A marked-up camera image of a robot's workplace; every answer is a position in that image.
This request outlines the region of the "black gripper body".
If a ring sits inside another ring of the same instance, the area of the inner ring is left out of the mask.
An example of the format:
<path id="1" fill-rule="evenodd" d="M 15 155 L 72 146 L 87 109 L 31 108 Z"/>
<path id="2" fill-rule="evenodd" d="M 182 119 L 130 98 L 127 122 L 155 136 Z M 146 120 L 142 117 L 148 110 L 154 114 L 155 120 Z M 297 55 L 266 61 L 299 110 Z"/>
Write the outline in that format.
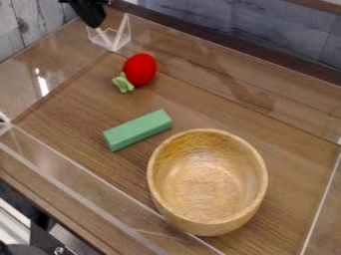
<path id="1" fill-rule="evenodd" d="M 71 5 L 73 11 L 91 28 L 100 27 L 107 18 L 104 6 L 110 4 L 110 0 L 59 0 L 59 2 Z"/>

